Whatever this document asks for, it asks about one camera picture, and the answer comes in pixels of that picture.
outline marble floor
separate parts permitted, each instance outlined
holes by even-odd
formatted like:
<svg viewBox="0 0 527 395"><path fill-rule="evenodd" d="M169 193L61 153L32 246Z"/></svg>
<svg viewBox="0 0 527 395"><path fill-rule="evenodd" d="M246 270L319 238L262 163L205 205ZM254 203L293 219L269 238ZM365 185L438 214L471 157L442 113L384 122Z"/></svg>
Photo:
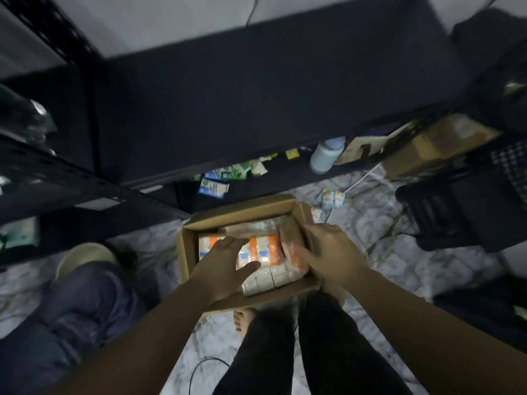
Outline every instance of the marble floor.
<svg viewBox="0 0 527 395"><path fill-rule="evenodd" d="M316 205L316 196L323 188L345 190L365 172L354 172L319 183L288 191L298 199ZM455 287L473 285L494 278L503 267L494 255L479 247L424 252L417 247L412 222L395 200L394 191L401 183L389 183L382 168L347 193L345 204L335 210L328 223L340 225L348 236L368 255L370 266L394 283L427 300ZM144 296L153 292L165 296L179 284L179 267L175 255L175 234L182 221L173 221L145 230L109 239L121 252L137 254L135 282ZM54 277L61 254L45 260L13 266L0 274L0 338L6 336L32 312ZM416 394L426 391L392 349L373 321L349 296L344 309L357 322L360 331L403 377ZM163 395L186 394L194 367L204 358L217 357L230 363L241 339L234 333L231 313L214 314L194 329L184 352L174 367ZM192 393L212 393L227 367L218 361L208 361L196 371ZM295 347L293 394L308 394L300 348Z"/></svg>

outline bare foot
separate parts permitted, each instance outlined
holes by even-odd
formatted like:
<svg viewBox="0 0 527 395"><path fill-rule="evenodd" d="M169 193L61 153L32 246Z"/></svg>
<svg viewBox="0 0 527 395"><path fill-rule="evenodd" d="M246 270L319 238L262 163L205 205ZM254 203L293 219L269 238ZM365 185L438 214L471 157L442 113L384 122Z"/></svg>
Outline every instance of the bare foot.
<svg viewBox="0 0 527 395"><path fill-rule="evenodd" d="M332 295L333 297L337 298L340 307L344 306L344 302L346 301L348 292L340 284L331 280L324 279L321 289L322 292L325 292L326 294Z"/></svg>
<svg viewBox="0 0 527 395"><path fill-rule="evenodd" d="M251 307L247 309L235 310L233 313L233 317L234 326L236 327L236 333L244 337L245 334L247 334L247 329L249 328L251 321L253 321L257 313L258 312L256 312L256 309L253 309Z"/></svg>

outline person's left hand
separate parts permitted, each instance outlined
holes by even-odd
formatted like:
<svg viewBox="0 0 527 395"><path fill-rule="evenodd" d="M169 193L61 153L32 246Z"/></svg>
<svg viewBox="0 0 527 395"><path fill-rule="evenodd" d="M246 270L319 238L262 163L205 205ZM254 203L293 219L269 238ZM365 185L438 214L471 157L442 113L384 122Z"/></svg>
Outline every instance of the person's left hand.
<svg viewBox="0 0 527 395"><path fill-rule="evenodd" d="M194 267L190 280L210 291L211 302L227 298L236 292L247 277L260 268L261 263L254 261L236 270L238 252L248 242L249 239L225 237L217 241Z"/></svg>

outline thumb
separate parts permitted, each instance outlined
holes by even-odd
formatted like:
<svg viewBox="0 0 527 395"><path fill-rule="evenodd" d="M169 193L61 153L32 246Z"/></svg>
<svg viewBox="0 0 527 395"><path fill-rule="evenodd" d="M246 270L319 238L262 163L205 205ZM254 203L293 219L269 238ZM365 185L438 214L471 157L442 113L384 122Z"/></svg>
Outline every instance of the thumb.
<svg viewBox="0 0 527 395"><path fill-rule="evenodd" d="M243 283L247 279L247 277L249 277L252 273L260 269L261 265L262 264L258 261L252 261L247 263L247 265L245 265L241 269L238 269L236 271L236 275L240 283Z"/></svg>
<svg viewBox="0 0 527 395"><path fill-rule="evenodd" d="M303 246L295 246L295 252L302 262L307 263L311 267L317 267L319 258L314 256L307 248L304 248Z"/></svg>

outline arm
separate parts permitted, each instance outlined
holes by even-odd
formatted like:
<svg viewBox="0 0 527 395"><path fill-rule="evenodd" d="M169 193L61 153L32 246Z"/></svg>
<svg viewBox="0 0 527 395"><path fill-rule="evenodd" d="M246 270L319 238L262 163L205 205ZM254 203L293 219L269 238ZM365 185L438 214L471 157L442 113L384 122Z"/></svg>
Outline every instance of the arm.
<svg viewBox="0 0 527 395"><path fill-rule="evenodd" d="M188 282L46 394L159 394L201 314L234 293L260 267L251 262L236 270L238 252L247 241L232 237L218 241Z"/></svg>
<svg viewBox="0 0 527 395"><path fill-rule="evenodd" d="M527 355L369 269L338 226L307 229L318 239L320 256L300 250L301 257L359 301L430 394L527 393Z"/></svg>

